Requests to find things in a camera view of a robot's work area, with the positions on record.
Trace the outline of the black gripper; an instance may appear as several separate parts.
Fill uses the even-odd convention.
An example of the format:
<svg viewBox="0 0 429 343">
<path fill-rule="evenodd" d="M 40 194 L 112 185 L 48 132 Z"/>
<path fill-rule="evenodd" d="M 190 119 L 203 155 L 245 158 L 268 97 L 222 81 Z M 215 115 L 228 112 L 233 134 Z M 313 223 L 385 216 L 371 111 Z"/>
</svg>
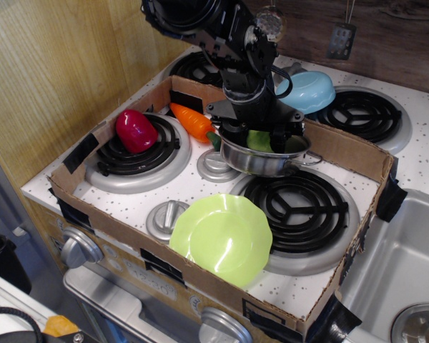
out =
<svg viewBox="0 0 429 343">
<path fill-rule="evenodd" d="M 220 134 L 227 140 L 245 140 L 249 129 L 267 131 L 273 152 L 289 154 L 302 146 L 305 124 L 302 112 L 266 95 L 247 101 L 232 99 L 215 101 L 205 107 L 212 121 L 220 126 Z"/>
</svg>

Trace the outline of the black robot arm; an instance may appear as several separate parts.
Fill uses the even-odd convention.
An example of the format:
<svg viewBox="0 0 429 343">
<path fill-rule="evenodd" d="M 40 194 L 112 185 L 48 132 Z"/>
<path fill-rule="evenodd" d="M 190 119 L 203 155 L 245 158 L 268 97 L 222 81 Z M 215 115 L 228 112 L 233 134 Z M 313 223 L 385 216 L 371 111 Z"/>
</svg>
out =
<svg viewBox="0 0 429 343">
<path fill-rule="evenodd" d="M 247 131 L 264 131 L 273 152 L 283 153 L 291 136 L 303 135 L 303 115 L 282 102 L 293 85 L 275 92 L 273 74 L 288 77 L 274 65 L 277 44 L 242 1 L 143 1 L 142 11 L 154 29 L 199 47 L 219 70 L 225 99 L 207 113 L 228 139 L 244 145 Z"/>
</svg>

